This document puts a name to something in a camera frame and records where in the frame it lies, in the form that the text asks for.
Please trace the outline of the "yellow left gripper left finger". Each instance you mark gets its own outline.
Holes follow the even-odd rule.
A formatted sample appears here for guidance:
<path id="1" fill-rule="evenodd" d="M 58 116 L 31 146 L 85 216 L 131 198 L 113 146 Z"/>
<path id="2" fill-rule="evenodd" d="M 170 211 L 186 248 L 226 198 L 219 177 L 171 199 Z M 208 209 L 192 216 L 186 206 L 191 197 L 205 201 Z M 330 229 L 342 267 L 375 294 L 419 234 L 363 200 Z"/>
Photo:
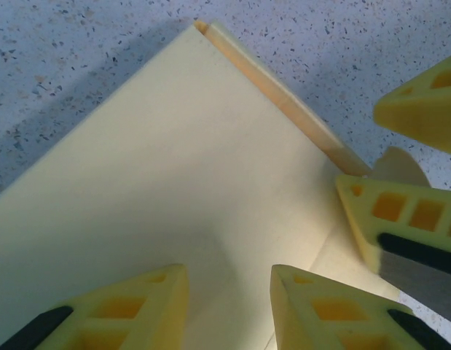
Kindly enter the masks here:
<path id="1" fill-rule="evenodd" d="M 172 264 L 64 300 L 0 350 L 181 350 L 187 268 Z"/>

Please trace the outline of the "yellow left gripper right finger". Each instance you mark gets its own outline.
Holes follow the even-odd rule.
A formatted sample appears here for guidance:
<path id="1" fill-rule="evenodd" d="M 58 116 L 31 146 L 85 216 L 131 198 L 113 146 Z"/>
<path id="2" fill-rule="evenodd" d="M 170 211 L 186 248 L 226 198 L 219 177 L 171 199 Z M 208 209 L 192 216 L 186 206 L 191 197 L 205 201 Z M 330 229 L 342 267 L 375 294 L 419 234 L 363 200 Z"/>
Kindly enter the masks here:
<path id="1" fill-rule="evenodd" d="M 274 265 L 278 350 L 451 350 L 406 306 L 290 265 Z"/>

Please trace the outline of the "yellow paper box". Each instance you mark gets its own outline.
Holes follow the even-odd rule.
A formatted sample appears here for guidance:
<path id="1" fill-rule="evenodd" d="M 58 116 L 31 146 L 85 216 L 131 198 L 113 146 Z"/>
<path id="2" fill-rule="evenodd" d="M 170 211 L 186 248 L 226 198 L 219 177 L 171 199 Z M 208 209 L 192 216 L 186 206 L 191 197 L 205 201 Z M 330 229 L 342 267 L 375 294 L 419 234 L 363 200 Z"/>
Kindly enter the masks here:
<path id="1" fill-rule="evenodd" d="M 239 41 L 196 22 L 0 195 L 0 345 L 64 300 L 187 268 L 181 350 L 278 350 L 274 265 L 395 301 L 361 259 L 344 174 L 369 167 Z"/>

